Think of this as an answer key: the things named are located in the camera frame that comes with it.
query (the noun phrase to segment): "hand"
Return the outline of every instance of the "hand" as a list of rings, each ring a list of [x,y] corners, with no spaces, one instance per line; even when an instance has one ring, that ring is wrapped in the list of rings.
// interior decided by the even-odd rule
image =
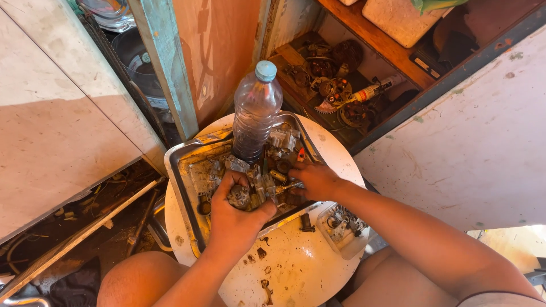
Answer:
[[[277,212],[271,199],[252,212],[231,206],[227,195],[236,184],[249,187],[244,173],[228,170],[212,196],[211,234],[205,250],[221,253],[233,265],[252,247],[260,229]]]
[[[290,193],[303,195],[307,199],[319,202],[336,201],[334,192],[337,186],[346,182],[339,178],[331,168],[309,161],[294,163],[294,168],[288,172],[288,175],[301,180],[305,185],[305,188],[292,188]]]

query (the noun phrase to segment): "plastic water bottle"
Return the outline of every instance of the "plastic water bottle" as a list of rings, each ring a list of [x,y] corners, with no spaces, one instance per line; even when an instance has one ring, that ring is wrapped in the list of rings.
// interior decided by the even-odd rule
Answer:
[[[282,105],[282,89],[275,80],[277,67],[260,61],[254,72],[242,78],[235,91],[233,154],[248,163],[255,162],[275,123]]]

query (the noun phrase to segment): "leg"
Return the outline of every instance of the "leg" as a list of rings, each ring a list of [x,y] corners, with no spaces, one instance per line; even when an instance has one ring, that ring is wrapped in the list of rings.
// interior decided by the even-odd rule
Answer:
[[[97,307],[151,307],[188,269],[162,252],[136,254],[104,277]],[[216,295],[212,306],[225,304]]]
[[[353,286],[355,291],[343,301],[343,307],[454,307],[458,303],[391,247],[360,264]]]

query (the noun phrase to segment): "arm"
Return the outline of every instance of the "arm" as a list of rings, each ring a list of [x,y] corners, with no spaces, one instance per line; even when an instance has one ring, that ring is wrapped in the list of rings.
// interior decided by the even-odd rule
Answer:
[[[188,272],[153,307],[210,306],[225,277],[252,247],[266,221],[277,212],[271,200],[253,212],[233,208],[227,194],[235,184],[248,187],[246,175],[227,171],[211,200],[209,244]]]
[[[523,274],[497,252],[439,219],[339,178],[326,166],[297,163],[289,175],[307,199],[342,204],[381,235],[423,275],[462,300],[484,291],[508,291],[542,300]]]

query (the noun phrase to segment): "turquoise painted wood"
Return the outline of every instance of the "turquoise painted wood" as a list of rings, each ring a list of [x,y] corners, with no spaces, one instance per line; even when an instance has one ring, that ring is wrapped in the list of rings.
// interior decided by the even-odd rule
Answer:
[[[199,126],[171,0],[128,0],[182,141]]]

